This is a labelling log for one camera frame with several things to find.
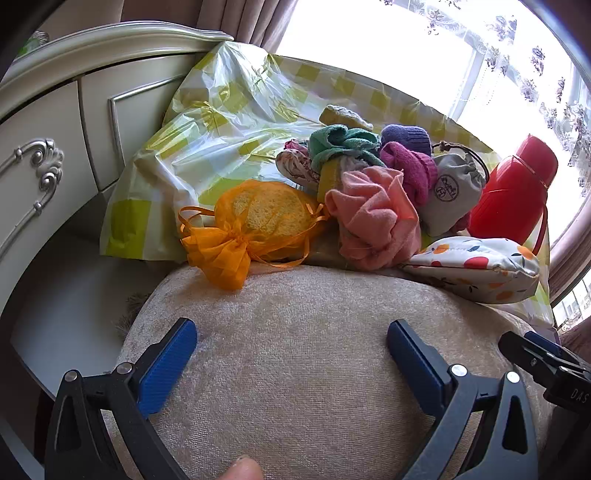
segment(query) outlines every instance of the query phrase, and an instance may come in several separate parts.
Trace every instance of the grey drawstring pouch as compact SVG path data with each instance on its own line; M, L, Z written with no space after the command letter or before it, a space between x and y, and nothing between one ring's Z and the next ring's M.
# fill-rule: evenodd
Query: grey drawstring pouch
M429 236L447 232L472 210L486 183L469 153L465 158L447 153L433 160L437 166L437 182L429 192L427 203L418 209L422 227Z

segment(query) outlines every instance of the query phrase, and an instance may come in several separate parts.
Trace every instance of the curtain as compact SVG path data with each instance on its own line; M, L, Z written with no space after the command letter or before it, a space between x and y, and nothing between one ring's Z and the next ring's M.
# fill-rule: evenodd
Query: curtain
M591 319L582 321L562 334L560 342L583 360L591 362Z
M591 258L591 201L589 197L570 222L550 255L550 300L559 301L584 273Z
M126 0L122 21L162 20L220 30L274 52L298 0Z

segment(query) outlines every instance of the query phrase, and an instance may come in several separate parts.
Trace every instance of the floral curtain pattern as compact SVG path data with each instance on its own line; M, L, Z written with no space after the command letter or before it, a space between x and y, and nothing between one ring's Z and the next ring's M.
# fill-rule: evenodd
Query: floral curtain pattern
M436 37L445 30L472 46L483 56L482 68L486 71L478 79L486 85L484 95L494 95L500 79L514 83L522 100L535 106L546 127L558 139L568 155L568 166L577 170L581 195L591 191L589 91L574 66L569 65L569 69L564 63L556 62L535 36L524 31L520 41L516 41L519 27L527 19L519 18L510 1L379 1L424 16L426 35Z

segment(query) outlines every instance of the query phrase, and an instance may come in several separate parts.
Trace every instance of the green cloth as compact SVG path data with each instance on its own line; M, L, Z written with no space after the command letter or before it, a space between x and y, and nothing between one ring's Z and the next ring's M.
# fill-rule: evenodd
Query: green cloth
M363 128L329 125L310 135L308 154L316 173L320 173L324 162L336 155L350 155L370 165L385 167L384 162L371 152L377 152L378 147L379 136Z

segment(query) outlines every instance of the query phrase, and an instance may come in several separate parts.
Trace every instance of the velvet fabric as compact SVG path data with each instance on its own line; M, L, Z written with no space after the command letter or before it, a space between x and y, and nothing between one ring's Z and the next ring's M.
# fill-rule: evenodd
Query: velvet fabric
M136 361L179 317L200 340L151 423L189 478L214 479L248 454L266 479L391 480L421 445L423 414L385 338L405 318L447 362L500 378L511 368L496 343L529 327L516 317L400 278L301 266L249 276L241 291L212 286L196 268L172 272L148 299L118 362ZM550 405L523 378L545 436ZM443 478L472 440L470 419ZM109 421L116 450L139 478Z

